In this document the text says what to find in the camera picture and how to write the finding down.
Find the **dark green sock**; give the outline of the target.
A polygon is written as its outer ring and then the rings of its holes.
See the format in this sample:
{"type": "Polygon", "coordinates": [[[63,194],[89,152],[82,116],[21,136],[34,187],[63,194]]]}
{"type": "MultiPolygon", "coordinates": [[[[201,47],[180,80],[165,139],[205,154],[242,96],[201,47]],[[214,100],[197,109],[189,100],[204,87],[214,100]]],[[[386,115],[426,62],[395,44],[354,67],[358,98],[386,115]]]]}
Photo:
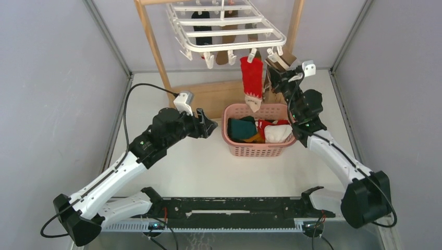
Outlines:
{"type": "Polygon", "coordinates": [[[246,116],[240,119],[228,118],[227,134],[233,141],[244,141],[257,134],[255,119],[246,116]]]}

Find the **white plastic clip hanger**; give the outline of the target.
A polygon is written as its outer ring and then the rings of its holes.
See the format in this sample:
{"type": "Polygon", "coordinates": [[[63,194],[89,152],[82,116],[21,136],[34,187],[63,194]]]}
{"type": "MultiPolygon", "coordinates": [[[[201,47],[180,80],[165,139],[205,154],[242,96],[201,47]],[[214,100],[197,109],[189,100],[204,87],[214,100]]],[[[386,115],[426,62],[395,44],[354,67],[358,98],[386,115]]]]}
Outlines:
{"type": "Polygon", "coordinates": [[[255,57],[257,48],[276,49],[283,54],[286,36],[279,31],[251,1],[189,1],[166,4],[168,20],[175,34],[180,52],[192,60],[193,55],[202,56],[206,66],[212,69],[216,54],[227,55],[227,62],[234,65],[236,51],[250,50],[248,61],[255,57]],[[195,11],[208,11],[209,19],[192,19],[195,11]],[[256,29],[246,29],[245,24],[256,23],[256,29]],[[211,26],[212,31],[195,32],[194,26],[211,26]],[[258,34],[259,40],[248,41],[248,34],[258,34]],[[198,46],[195,38],[210,36],[212,45],[198,46]]]}

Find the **olive orange striped sock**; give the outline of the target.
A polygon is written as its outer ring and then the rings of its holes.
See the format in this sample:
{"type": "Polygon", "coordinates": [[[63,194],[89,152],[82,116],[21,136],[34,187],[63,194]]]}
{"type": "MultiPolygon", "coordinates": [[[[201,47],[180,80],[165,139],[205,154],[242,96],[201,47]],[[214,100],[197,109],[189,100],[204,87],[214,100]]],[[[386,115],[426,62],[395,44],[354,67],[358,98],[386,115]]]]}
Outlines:
{"type": "MultiPolygon", "coordinates": [[[[246,29],[256,29],[257,24],[256,23],[247,23],[247,24],[245,24],[245,28],[246,29]]],[[[259,40],[258,34],[256,34],[256,33],[248,34],[248,41],[249,42],[256,42],[258,40],[259,40]]],[[[255,58],[262,60],[262,56],[261,56],[259,48],[256,49],[255,58]]]]}

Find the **red santa sock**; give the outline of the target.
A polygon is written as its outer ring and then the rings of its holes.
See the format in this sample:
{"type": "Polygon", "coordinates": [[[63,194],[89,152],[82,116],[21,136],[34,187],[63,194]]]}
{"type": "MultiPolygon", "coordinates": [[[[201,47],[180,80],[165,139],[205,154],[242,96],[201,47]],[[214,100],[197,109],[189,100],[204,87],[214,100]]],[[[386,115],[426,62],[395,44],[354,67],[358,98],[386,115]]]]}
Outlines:
{"type": "Polygon", "coordinates": [[[278,125],[287,125],[289,124],[288,120],[263,120],[259,119],[255,122],[257,127],[257,131],[262,138],[265,138],[265,128],[267,126],[278,126],[278,125]]]}

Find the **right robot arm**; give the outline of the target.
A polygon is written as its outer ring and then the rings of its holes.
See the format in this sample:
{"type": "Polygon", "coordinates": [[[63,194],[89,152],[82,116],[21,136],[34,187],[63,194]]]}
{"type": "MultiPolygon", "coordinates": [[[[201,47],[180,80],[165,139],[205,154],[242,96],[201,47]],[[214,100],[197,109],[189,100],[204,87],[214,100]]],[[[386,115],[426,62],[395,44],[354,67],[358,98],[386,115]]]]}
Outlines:
{"type": "Polygon", "coordinates": [[[315,75],[313,63],[279,71],[269,66],[267,77],[274,93],[283,95],[292,134],[305,148],[314,152],[337,176],[345,192],[318,187],[310,189],[301,202],[302,212],[309,217],[321,210],[342,215],[357,229],[367,224],[380,226],[378,219],[397,213],[391,202],[390,181],[383,171],[374,172],[350,156],[333,138],[320,120],[323,111],[322,94],[313,89],[301,90],[302,81],[315,75]]]}

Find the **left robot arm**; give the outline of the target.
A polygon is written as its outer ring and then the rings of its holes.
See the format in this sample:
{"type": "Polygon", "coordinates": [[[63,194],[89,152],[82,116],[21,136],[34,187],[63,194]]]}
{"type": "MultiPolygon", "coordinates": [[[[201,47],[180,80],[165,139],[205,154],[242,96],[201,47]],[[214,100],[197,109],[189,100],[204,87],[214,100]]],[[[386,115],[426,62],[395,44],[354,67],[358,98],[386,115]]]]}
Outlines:
{"type": "Polygon", "coordinates": [[[186,137],[208,138],[217,128],[203,109],[187,114],[174,108],[163,108],[152,119],[152,124],[137,136],[128,149],[87,186],[71,194],[59,194],[53,200],[56,218],[76,246],[92,242],[103,228],[126,218],[162,213],[160,196],[150,189],[109,202],[124,185],[150,169],[167,155],[167,150],[186,137]]]}

